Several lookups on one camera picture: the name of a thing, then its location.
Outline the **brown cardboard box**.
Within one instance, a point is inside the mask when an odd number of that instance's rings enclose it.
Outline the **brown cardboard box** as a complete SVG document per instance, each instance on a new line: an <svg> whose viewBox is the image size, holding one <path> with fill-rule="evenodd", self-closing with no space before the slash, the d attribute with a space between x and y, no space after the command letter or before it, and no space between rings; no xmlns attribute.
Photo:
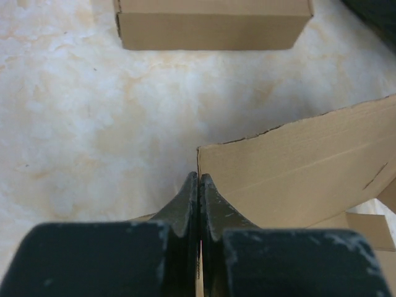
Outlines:
<svg viewBox="0 0 396 297"><path fill-rule="evenodd" d="M202 277L200 177L263 229L349 229L374 249L390 283L395 246L386 222L347 214L374 197L392 197L395 97L368 101L197 152L197 279Z"/></svg>
<svg viewBox="0 0 396 297"><path fill-rule="evenodd" d="M123 47L136 51L288 50L311 1L114 1Z"/></svg>

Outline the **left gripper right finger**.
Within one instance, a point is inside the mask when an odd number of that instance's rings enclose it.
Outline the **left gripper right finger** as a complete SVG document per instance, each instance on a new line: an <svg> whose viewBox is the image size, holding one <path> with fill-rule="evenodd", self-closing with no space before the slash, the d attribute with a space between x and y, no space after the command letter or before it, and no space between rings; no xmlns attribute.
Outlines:
<svg viewBox="0 0 396 297"><path fill-rule="evenodd" d="M349 229L263 229L200 177L205 296L391 296L368 240Z"/></svg>

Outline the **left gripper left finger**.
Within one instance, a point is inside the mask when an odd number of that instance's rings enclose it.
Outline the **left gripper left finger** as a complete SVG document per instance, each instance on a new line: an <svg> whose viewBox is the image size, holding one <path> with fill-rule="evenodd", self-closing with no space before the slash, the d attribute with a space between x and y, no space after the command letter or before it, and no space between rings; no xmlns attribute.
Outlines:
<svg viewBox="0 0 396 297"><path fill-rule="evenodd" d="M22 240L3 296L194 296L197 174L146 221L43 223Z"/></svg>

